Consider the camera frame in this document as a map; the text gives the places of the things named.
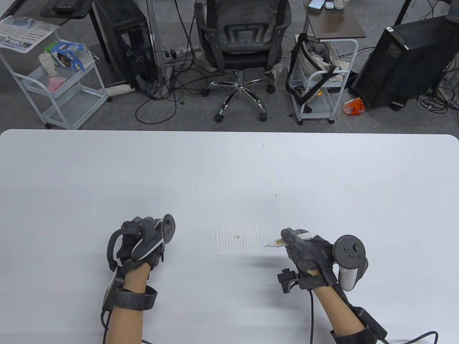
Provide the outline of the person's right hand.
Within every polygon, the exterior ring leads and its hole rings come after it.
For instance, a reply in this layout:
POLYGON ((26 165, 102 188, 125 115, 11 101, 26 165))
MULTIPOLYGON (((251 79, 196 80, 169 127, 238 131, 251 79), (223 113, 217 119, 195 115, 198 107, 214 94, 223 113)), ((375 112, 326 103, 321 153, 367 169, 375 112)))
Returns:
POLYGON ((338 280, 333 271, 333 245, 320 236, 310 240, 300 239, 299 234, 304 232, 292 228, 280 231, 288 257, 297 268, 298 286, 302 290, 312 291, 337 284, 338 280))

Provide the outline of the person's left hand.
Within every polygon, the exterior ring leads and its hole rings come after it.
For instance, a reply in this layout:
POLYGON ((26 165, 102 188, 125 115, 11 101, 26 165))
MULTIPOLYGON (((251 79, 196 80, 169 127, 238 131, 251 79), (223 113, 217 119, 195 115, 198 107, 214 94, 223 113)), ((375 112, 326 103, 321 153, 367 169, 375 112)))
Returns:
POLYGON ((162 220, 136 217, 125 221, 121 229, 124 233, 117 252, 121 264, 119 274, 124 277, 145 263, 153 270, 164 258, 165 244, 159 243, 162 239, 162 220))

